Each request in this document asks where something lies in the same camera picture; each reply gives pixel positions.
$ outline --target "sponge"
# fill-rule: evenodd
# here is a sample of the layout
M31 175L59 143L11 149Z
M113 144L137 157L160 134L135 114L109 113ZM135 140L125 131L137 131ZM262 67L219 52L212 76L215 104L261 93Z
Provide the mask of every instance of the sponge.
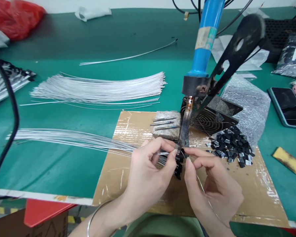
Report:
M287 153L283 148L278 147L273 157L296 174L296 158Z

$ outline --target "silver bangle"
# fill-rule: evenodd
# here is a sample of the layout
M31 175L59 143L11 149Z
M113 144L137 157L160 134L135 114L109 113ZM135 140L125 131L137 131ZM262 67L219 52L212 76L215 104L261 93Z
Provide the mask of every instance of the silver bangle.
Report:
M93 217L95 216L95 214L96 214L96 212L103 206L103 205L105 205L105 204L107 204L107 203L109 203L109 202L111 202L112 200L109 200L109 201L106 201L106 202L104 202L104 203L102 203L96 210L95 210L95 212L93 212L93 214L92 214L92 216L91 216L91 218L90 218L90 220L89 220L89 223L88 223L88 227L87 227L87 229L86 229L86 233L87 233L87 237L90 237L90 235L89 235L89 231L90 231L90 225L91 225L91 222L92 222L92 220L93 220ZM116 233L116 231L117 231L117 229L110 235L110 237L112 237L115 233Z

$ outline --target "cardboard sheet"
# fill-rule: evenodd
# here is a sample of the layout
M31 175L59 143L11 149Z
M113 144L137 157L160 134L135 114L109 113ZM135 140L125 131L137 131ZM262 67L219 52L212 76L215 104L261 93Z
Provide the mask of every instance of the cardboard sheet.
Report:
M152 128L149 124L152 123L154 117L155 112L122 111L113 139L134 145L141 145L145 139L153 139ZM192 128L189 137L191 147L208 149L205 143L210 141L205 133ZM237 161L227 163L227 159L222 159L221 162L230 175L240 184L244 195L244 202L232 221L289 227L287 216L258 148L252 166L241 169ZM93 197L94 206L115 199L125 191L130 163L128 157L107 154ZM199 169L197 174L202 184L204 184L206 178L205 169ZM180 181L172 177L165 194L149 212L195 216L188 200L184 171L181 178Z

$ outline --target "cooling fan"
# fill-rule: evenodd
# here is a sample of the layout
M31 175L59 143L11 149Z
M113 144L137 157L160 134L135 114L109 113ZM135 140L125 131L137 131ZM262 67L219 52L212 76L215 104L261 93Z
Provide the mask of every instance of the cooling fan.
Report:
M187 97L185 96L181 106L183 118ZM192 126L196 129L212 135L231 126L237 125L238 120L232 116L242 111L242 107L228 100L215 96L207 107L196 117Z

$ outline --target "wire bundle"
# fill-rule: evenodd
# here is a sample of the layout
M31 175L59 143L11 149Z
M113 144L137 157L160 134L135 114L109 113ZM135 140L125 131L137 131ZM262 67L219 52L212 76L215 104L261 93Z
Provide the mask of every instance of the wire bundle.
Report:
M134 106L146 107L159 98L144 101L116 103L117 101L141 99L150 96L159 96L166 82L164 73L125 81L96 80L89 78L64 76L58 74L48 78L30 92L31 97L53 99L53 102L44 103L79 103L96 106Z
M17 131L14 140L32 140L73 145L126 157L131 157L133 150L139 148L136 145L91 133L50 128L22 128ZM163 167L166 163L168 152L160 152L158 155L160 155L158 165ZM174 171L174 175L179 178L182 171L182 165L180 164L182 159L176 158L176 160L177 168Z
M13 91L17 91L28 84L36 74L29 70L22 70L13 66L11 63L0 60L0 64L8 75ZM0 75L0 101L8 97L8 92L4 81Z

